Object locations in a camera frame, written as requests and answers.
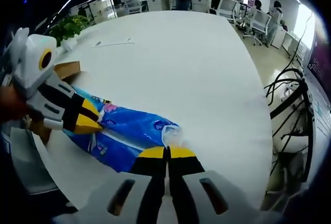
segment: yellow circle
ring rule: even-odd
[[[42,56],[40,57],[40,60],[39,60],[39,70],[43,70],[48,66],[48,64],[51,61],[51,58],[49,56],[51,56],[51,55],[52,55],[51,49],[45,49],[44,50],[44,52],[43,52],[43,54],[42,54]]]

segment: cardboard box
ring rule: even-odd
[[[75,61],[55,65],[54,70],[61,80],[70,84],[72,76],[77,75],[79,74],[79,72],[81,72],[81,66],[79,61]],[[48,143],[52,130],[45,127],[43,125],[43,121],[31,120],[30,118],[28,118],[26,128],[35,133],[36,135],[40,136],[40,139],[42,140],[44,145]]]

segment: human hand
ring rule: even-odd
[[[0,123],[19,120],[28,113],[24,98],[13,86],[0,87]]]

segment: green plant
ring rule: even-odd
[[[69,16],[51,28],[50,36],[54,37],[57,46],[61,45],[62,40],[73,38],[75,34],[80,34],[86,28],[88,19],[84,16]]]

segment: round table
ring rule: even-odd
[[[225,18],[160,11],[110,20],[86,29],[77,47],[57,59],[72,61],[83,71],[73,85],[178,123],[204,169],[226,177],[260,207],[272,125],[258,72]],[[46,148],[35,139],[50,175],[77,208],[115,173],[61,131],[52,132]]]

